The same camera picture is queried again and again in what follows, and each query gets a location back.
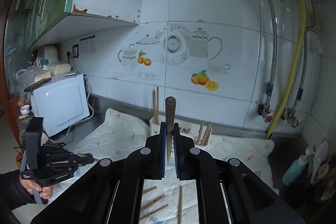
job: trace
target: braided metal hose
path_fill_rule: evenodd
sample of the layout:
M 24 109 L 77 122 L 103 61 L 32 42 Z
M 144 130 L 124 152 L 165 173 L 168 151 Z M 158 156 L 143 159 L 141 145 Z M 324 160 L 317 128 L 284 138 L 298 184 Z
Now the braided metal hose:
M 303 43 L 304 43 L 304 48 L 303 48 L 303 68 L 302 68 L 302 74 L 301 74 L 301 80 L 300 80 L 300 85 L 298 89 L 297 96 L 295 98 L 295 102 L 293 104 L 293 107 L 291 109 L 291 113 L 295 113 L 297 105 L 299 101 L 301 100 L 302 97 L 302 92 L 303 92 L 303 84 L 305 82 L 305 76 L 306 76 L 306 70 L 307 70 L 307 57 L 308 57 L 308 42 L 307 42 L 307 32 L 308 31 L 313 31 L 317 28 L 317 24 L 319 22 L 319 13 L 317 10 L 317 4 L 315 0 L 310 0 L 312 3 L 312 8 L 313 8 L 313 13 L 315 15 L 315 21 L 313 26 L 308 26 L 305 28 L 304 32 L 304 37 L 303 37 Z
M 272 96 L 272 89 L 274 84 L 274 77 L 275 77 L 275 68 L 277 63 L 277 49 L 278 49 L 278 34 L 277 34 L 277 23 L 275 18 L 274 6 L 272 0 L 267 0 L 269 11 L 271 13 L 271 20 L 272 20 L 272 31 L 273 31 L 273 54 L 272 54 L 272 66 L 271 66 L 271 74 L 269 77 L 268 83 L 268 90 L 266 92 L 266 101 L 265 105 L 269 107 L 269 103 Z

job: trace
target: wooden chopstick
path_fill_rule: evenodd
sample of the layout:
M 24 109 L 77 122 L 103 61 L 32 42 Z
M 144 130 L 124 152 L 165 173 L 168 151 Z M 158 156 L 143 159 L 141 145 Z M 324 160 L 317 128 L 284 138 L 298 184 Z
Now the wooden chopstick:
M 182 224 L 182 186 L 180 186 L 180 195 L 178 197 L 177 224 Z
M 152 207 L 155 203 L 159 202 L 161 199 L 163 199 L 165 195 L 159 196 L 158 198 L 155 198 L 153 201 L 147 203 L 144 207 L 140 209 L 140 213 L 147 210 L 148 208 Z
M 153 117 L 154 117 L 154 123 L 157 124 L 157 121 L 156 121 L 156 94 L 155 94 L 155 90 L 153 90 Z
M 148 189 L 146 189 L 146 190 L 143 190 L 142 191 L 142 194 L 144 195 L 144 194 L 147 194 L 148 192 L 150 192 L 150 191 L 152 191 L 152 190 L 154 190 L 154 189 L 156 189 L 157 187 L 156 186 L 154 186 L 154 187 L 151 187 L 151 188 L 148 188 Z
M 201 145 L 204 145 L 205 140 L 207 139 L 207 136 L 208 136 L 209 131 L 210 131 L 210 129 L 211 129 L 211 125 L 212 125 L 212 122 L 209 122 L 209 123 L 208 123 L 208 126 L 207 126 L 207 129 L 206 129 L 205 132 L 204 132 L 204 136 L 203 136 L 203 138 L 202 138 Z
M 145 218 L 151 217 L 152 215 L 155 215 L 156 213 L 158 213 L 159 211 L 163 210 L 163 209 L 166 208 L 167 206 L 169 206 L 169 204 L 166 204 L 166 205 L 160 207 L 159 209 L 157 209 L 157 210 L 155 210 L 155 211 L 153 211 L 153 212 L 151 212 L 151 213 L 149 213 L 149 214 L 147 214 L 147 215 L 145 215 L 145 216 L 139 218 L 139 220 L 143 220 L 143 219 L 145 219 Z
M 157 124 L 160 123 L 159 121 L 159 87 L 156 87 L 156 122 Z
M 208 141 L 209 141 L 211 132 L 212 132 L 212 130 L 211 130 L 211 128 L 210 128 L 208 134 L 207 134 L 206 137 L 205 137 L 204 145 L 207 145 L 207 144 L 208 144 Z
M 201 123 L 201 126 L 199 127 L 198 137 L 197 137 L 196 144 L 199 144 L 199 142 L 200 142 L 200 140 L 201 140 L 201 135 L 202 135 L 203 127 L 204 127 L 204 122 L 202 122 L 202 123 Z

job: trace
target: glass door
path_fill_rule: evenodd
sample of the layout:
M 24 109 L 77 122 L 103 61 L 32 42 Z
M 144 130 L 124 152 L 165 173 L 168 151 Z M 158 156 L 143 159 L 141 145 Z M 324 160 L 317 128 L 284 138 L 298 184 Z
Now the glass door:
M 31 33 L 30 22 L 32 22 L 32 9 L 25 10 L 23 0 L 12 0 L 7 16 L 3 48 L 5 79 L 10 100 L 19 94 L 16 73 L 33 63 L 33 53 L 25 52 L 25 38 L 29 32 Z

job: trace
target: human hand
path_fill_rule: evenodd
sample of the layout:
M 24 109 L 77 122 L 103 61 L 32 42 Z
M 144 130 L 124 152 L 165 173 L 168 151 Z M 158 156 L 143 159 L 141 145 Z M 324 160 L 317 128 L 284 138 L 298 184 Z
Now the human hand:
M 44 199 L 50 199 L 53 195 L 53 188 L 52 186 L 49 187 L 41 187 L 33 180 L 25 180 L 22 179 L 21 176 L 19 176 L 20 183 L 24 187 L 24 189 L 27 190 L 27 192 L 31 195 L 33 195 L 33 189 L 40 192 L 40 197 Z

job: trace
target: microwave oven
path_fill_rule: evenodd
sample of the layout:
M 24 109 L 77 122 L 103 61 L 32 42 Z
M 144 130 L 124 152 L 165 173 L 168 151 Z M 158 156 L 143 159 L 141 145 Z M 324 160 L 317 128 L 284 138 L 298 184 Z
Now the microwave oven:
M 43 117 L 49 137 L 90 114 L 83 74 L 71 78 L 65 74 L 53 75 L 51 81 L 30 92 L 31 108 L 36 117 Z

